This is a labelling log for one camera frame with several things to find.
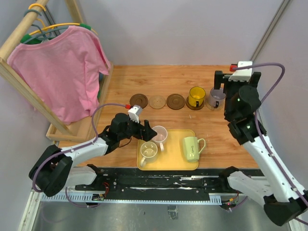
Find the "yellow plastic tray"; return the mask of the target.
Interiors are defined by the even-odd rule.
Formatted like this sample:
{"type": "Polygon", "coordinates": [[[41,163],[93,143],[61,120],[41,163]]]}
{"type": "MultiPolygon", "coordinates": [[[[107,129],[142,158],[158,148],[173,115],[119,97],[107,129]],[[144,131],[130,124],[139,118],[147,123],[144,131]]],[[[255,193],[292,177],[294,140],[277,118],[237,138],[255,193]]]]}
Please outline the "yellow plastic tray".
{"type": "Polygon", "coordinates": [[[144,141],[138,140],[137,167],[144,171],[172,171],[172,170],[195,170],[199,163],[187,161],[182,150],[182,140],[186,137],[194,137],[195,132],[191,129],[169,129],[168,138],[164,144],[164,151],[158,151],[158,158],[155,162],[140,165],[142,155],[141,146],[144,141]]]}

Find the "pink cup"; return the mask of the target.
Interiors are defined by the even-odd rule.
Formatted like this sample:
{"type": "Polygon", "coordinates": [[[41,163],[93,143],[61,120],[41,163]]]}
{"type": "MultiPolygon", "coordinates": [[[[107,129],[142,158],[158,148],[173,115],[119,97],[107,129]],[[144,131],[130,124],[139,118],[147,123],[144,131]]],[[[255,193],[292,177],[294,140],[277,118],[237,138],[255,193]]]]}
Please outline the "pink cup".
{"type": "Polygon", "coordinates": [[[155,126],[152,128],[157,135],[152,138],[152,141],[160,148],[160,150],[164,151],[164,144],[167,141],[168,132],[163,126],[155,126]]]}

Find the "woven rattan coaster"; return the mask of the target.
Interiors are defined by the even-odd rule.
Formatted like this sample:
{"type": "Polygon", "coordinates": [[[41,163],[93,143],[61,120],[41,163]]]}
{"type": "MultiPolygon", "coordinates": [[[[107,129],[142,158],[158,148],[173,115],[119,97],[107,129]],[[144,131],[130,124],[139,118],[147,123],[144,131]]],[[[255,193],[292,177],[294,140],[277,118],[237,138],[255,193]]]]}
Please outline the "woven rattan coaster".
{"type": "Polygon", "coordinates": [[[222,101],[218,101],[218,100],[214,100],[214,101],[206,101],[206,106],[213,111],[217,111],[222,109],[223,107],[223,102],[222,101]]]}
{"type": "Polygon", "coordinates": [[[153,109],[161,109],[165,106],[166,104],[166,100],[163,96],[161,95],[155,95],[152,96],[149,99],[149,105],[153,108],[153,109]]]}

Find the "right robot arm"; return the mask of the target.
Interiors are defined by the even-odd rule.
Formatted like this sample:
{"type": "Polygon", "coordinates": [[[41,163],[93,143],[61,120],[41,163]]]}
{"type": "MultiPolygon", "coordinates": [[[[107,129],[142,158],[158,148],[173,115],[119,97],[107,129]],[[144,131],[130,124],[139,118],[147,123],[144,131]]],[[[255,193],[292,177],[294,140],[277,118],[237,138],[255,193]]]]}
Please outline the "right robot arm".
{"type": "Polygon", "coordinates": [[[256,117],[261,101],[257,91],[260,72],[245,80],[216,71],[214,89],[226,94],[224,118],[231,135],[257,162],[269,186],[254,181],[236,167],[228,167],[218,176],[218,187],[230,193],[239,191],[263,207],[277,226],[297,218],[308,209],[308,191],[293,177],[274,150],[266,130],[256,117]]]}

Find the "large brown wooden coaster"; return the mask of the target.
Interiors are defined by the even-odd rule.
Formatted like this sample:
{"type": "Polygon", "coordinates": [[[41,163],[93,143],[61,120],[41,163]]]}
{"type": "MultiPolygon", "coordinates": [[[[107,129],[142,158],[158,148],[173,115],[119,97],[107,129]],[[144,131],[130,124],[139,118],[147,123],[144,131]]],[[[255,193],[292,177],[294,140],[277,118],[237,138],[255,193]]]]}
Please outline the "large brown wooden coaster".
{"type": "Polygon", "coordinates": [[[129,101],[131,106],[138,105],[142,109],[148,105],[148,98],[144,94],[134,94],[129,101]]]}

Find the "yellow translucent cup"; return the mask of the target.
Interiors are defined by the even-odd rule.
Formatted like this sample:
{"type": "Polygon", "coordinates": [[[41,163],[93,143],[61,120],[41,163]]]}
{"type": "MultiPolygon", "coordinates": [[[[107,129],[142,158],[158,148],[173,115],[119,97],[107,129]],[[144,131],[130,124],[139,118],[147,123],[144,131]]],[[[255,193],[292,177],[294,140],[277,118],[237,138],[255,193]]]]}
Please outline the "yellow translucent cup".
{"type": "Polygon", "coordinates": [[[205,100],[206,92],[201,87],[192,87],[189,91],[189,104],[194,107],[199,107],[205,100]]]}

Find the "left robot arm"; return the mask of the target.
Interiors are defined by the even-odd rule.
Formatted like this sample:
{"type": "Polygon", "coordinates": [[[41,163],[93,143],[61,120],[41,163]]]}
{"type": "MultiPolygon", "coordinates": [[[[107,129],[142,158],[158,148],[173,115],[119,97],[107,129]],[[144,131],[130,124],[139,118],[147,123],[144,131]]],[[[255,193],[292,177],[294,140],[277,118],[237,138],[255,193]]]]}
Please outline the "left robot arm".
{"type": "Polygon", "coordinates": [[[118,113],[110,125],[88,142],[63,149],[48,146],[29,172],[32,187],[38,193],[54,196],[67,187],[73,168],[80,163],[113,152],[124,139],[150,141],[156,135],[148,120],[142,124],[118,113]]]}

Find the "white cup green handle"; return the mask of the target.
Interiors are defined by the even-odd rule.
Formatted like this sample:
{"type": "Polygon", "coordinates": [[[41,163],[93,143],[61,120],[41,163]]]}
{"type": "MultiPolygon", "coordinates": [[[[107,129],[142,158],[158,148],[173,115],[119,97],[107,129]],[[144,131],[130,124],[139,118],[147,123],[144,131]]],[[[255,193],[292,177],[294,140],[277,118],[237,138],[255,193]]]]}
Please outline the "white cup green handle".
{"type": "Polygon", "coordinates": [[[201,152],[206,147],[206,141],[203,138],[185,137],[182,140],[183,154],[188,162],[199,161],[201,152]]]}

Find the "purple translucent cup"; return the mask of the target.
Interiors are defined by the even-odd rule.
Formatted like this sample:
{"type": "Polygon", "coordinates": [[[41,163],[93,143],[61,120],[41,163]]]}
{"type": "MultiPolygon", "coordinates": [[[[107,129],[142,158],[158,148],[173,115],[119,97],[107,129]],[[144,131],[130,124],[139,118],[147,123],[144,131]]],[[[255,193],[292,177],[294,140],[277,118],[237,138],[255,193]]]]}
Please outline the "purple translucent cup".
{"type": "Polygon", "coordinates": [[[218,90],[215,90],[214,88],[212,88],[207,101],[218,100],[218,101],[222,101],[224,103],[225,98],[226,98],[226,94],[224,93],[223,88],[220,88],[218,90]]]}

